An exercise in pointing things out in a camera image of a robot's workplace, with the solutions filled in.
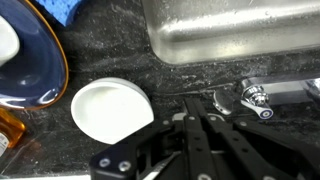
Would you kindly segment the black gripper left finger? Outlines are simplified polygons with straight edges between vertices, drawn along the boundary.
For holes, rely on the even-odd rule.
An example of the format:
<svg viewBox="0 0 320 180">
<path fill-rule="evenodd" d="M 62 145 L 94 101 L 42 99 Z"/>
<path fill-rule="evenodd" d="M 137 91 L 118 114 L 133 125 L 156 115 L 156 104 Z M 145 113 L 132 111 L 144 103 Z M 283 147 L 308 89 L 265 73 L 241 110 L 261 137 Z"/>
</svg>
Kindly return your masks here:
<svg viewBox="0 0 320 180">
<path fill-rule="evenodd" d="M 180 120 L 156 120 L 93 156 L 90 180 L 213 180 L 210 118 L 198 99 L 183 105 Z"/>
</svg>

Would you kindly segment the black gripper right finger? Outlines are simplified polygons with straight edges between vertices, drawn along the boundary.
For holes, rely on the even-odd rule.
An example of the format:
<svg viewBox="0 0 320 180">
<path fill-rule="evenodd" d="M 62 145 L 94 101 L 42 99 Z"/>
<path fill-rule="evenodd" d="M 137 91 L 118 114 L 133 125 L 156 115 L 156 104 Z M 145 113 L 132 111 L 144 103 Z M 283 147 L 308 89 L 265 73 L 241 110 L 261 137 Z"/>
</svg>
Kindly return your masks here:
<svg viewBox="0 0 320 180">
<path fill-rule="evenodd" d="M 319 148 L 249 120 L 212 120 L 196 100 L 214 150 L 225 151 L 240 180 L 320 180 Z"/>
</svg>

